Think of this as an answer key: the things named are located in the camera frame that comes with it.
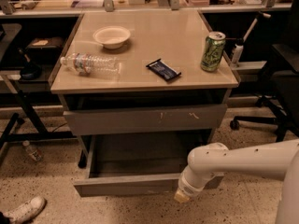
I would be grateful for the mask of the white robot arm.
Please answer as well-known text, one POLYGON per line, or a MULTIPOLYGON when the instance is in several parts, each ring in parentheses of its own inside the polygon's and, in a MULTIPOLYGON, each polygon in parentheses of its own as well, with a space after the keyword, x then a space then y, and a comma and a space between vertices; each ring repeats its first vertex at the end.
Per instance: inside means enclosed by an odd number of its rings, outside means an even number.
POLYGON ((222 143, 194 148, 178 179, 175 200, 186 203, 212 179, 241 173, 281 180, 275 224, 299 224, 299 140, 230 149, 222 143))

